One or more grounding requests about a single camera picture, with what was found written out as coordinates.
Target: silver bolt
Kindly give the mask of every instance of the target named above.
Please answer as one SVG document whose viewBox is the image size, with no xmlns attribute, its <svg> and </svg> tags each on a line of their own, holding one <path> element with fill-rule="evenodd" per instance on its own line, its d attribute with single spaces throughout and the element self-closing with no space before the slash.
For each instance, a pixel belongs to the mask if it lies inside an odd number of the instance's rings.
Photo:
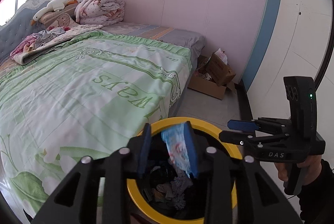
<svg viewBox="0 0 334 224">
<path fill-rule="evenodd" d="M 130 149 L 127 148 L 127 147 L 123 147 L 123 148 L 120 148 L 120 149 L 118 150 L 118 152 L 119 152 L 120 154 L 128 154 L 128 153 L 130 152 Z"/>
<path fill-rule="evenodd" d="M 214 154 L 217 152 L 217 149 L 215 147 L 207 147 L 206 152 L 210 154 Z"/>
<path fill-rule="evenodd" d="M 246 163 L 254 163 L 254 157 L 250 155 L 245 156 L 244 160 Z"/>
<path fill-rule="evenodd" d="M 88 163 L 91 162 L 91 157 L 90 156 L 84 156 L 84 157 L 81 158 L 80 162 L 83 163 L 83 164 L 88 164 Z"/>
</svg>

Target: hand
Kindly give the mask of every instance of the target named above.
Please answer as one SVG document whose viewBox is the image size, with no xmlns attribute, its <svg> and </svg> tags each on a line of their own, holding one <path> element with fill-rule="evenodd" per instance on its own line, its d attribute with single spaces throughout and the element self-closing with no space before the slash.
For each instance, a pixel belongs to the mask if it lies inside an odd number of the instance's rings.
<svg viewBox="0 0 334 224">
<path fill-rule="evenodd" d="M 278 178 L 283 181 L 288 181 L 288 171 L 284 163 L 275 163 L 278 170 Z M 321 172 L 321 155 L 308 156 L 302 163 L 297 164 L 297 167 L 308 167 L 307 174 L 303 185 L 308 185 L 320 175 Z"/>
</svg>

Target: green bedspread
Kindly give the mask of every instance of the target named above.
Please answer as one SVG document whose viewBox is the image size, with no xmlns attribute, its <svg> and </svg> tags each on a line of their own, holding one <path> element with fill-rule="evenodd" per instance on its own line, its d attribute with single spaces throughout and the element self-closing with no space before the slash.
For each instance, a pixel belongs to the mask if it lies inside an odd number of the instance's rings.
<svg viewBox="0 0 334 224">
<path fill-rule="evenodd" d="M 0 78 L 1 159 L 26 212 L 81 157 L 106 157 L 166 118 L 190 70 L 188 48 L 98 30 Z"/>
</svg>

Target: yellow ring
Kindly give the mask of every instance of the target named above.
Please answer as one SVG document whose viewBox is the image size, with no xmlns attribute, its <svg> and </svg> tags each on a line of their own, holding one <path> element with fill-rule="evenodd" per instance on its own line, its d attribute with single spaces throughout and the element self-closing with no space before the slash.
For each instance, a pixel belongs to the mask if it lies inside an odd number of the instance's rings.
<svg viewBox="0 0 334 224">
<path fill-rule="evenodd" d="M 211 135 L 215 139 L 217 139 L 219 142 L 219 134 L 221 132 L 221 129 L 217 128 L 216 126 L 206 122 L 202 121 L 200 119 L 191 118 L 191 117 L 171 117 L 167 119 L 163 119 L 160 121 L 157 121 L 151 125 L 152 129 L 152 135 L 155 135 L 162 130 L 170 127 L 171 125 L 179 124 L 185 121 L 190 121 L 191 126 L 194 129 L 206 132 L 207 134 Z M 221 144 L 225 147 L 225 149 L 228 151 L 229 155 L 233 158 L 242 159 L 242 155 L 236 145 L 228 144 L 228 143 L 222 143 Z M 127 179 L 127 186 L 128 186 L 128 192 L 133 200 L 133 202 L 136 204 L 136 206 L 150 219 L 160 223 L 160 224 L 203 224 L 204 218 L 196 219 L 196 220 L 178 220 L 174 218 L 167 217 L 156 210 L 154 210 L 143 198 L 143 196 L 140 194 L 140 191 L 138 189 L 136 180 L 130 180 Z M 237 205 L 237 190 L 235 188 L 235 184 L 232 189 L 232 208 L 234 208 Z"/>
</svg>

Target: gray tufted headboard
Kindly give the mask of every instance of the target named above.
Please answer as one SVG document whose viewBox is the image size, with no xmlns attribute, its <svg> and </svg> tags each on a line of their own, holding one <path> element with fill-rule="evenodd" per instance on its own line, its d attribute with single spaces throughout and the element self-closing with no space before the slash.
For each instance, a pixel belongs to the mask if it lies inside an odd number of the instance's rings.
<svg viewBox="0 0 334 224">
<path fill-rule="evenodd" d="M 0 26 L 0 65 L 9 54 L 32 33 L 44 30 L 42 23 L 31 26 L 32 17 L 51 0 L 27 0 L 15 15 L 3 26 Z"/>
</svg>

